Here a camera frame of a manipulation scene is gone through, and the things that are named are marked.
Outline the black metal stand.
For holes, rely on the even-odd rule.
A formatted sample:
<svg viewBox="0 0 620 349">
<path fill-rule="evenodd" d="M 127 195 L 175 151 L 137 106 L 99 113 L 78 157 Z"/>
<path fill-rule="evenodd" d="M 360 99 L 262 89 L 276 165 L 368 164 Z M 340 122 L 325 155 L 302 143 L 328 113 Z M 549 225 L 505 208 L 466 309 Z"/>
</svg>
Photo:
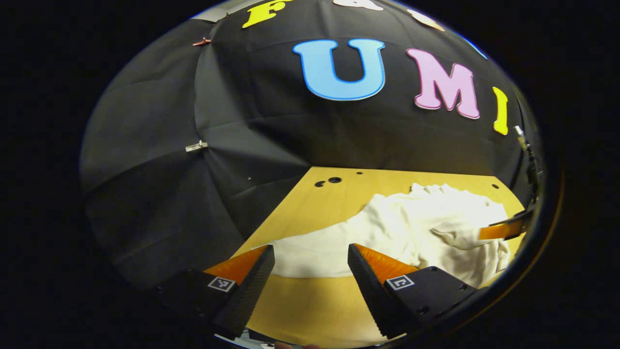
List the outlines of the black metal stand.
<svg viewBox="0 0 620 349">
<path fill-rule="evenodd" d="M 540 173 L 538 171 L 538 162 L 533 148 L 525 136 L 524 130 L 520 128 L 520 126 L 514 126 L 514 130 L 521 150 L 528 159 L 527 180 L 531 189 L 531 197 L 525 211 L 531 211 L 540 197 Z"/>
</svg>

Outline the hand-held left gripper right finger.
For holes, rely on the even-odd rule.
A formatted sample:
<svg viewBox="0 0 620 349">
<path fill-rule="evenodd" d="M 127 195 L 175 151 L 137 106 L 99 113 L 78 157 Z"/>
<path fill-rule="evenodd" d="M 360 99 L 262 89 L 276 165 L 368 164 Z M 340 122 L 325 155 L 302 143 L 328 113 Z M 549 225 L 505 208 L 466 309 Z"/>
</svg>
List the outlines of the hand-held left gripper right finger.
<svg viewBox="0 0 620 349">
<path fill-rule="evenodd" d="M 478 292 L 439 267 L 417 268 L 358 243 L 347 264 L 381 335 L 431 331 Z"/>
</svg>

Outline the white knit sweater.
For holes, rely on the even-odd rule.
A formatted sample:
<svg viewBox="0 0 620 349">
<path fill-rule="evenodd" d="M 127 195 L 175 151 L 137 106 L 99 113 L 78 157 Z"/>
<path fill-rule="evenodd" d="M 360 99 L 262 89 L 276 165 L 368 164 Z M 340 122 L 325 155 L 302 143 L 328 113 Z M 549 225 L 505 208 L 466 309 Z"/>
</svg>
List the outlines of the white knit sweater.
<svg viewBox="0 0 620 349">
<path fill-rule="evenodd" d="M 330 227 L 272 242 L 272 273 L 286 278 L 352 276 L 348 247 L 357 243 L 416 268 L 439 267 L 471 286 L 507 268 L 509 244 L 481 239 L 503 221 L 502 204 L 448 185 L 412 184 L 410 192 L 375 194 L 355 216 Z"/>
</svg>

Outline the black backdrop cloth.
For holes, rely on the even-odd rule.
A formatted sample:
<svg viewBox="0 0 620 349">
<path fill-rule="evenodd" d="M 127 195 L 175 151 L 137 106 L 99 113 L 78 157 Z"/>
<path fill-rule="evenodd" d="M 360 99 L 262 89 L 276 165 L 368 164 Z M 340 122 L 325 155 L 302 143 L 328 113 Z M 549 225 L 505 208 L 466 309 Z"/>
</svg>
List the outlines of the black backdrop cloth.
<svg viewBox="0 0 620 349">
<path fill-rule="evenodd" d="M 230 256 L 312 167 L 494 176 L 527 205 L 500 132 L 533 114 L 502 68 L 390 0 L 262 0 L 187 20 L 102 94 L 80 153 L 93 233 L 131 285 Z M 193 47 L 203 37 L 206 46 Z M 199 141 L 208 148 L 186 152 Z"/>
</svg>

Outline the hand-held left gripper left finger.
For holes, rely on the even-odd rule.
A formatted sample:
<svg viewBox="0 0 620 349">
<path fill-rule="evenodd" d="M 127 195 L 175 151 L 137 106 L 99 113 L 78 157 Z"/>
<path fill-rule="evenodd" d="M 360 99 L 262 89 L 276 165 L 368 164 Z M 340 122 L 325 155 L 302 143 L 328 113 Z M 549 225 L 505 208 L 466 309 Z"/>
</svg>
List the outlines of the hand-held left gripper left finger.
<svg viewBox="0 0 620 349">
<path fill-rule="evenodd" d="M 263 245 L 203 271 L 178 272 L 155 286 L 155 296 L 208 335 L 234 340 L 246 328 L 274 265 L 273 245 Z"/>
</svg>

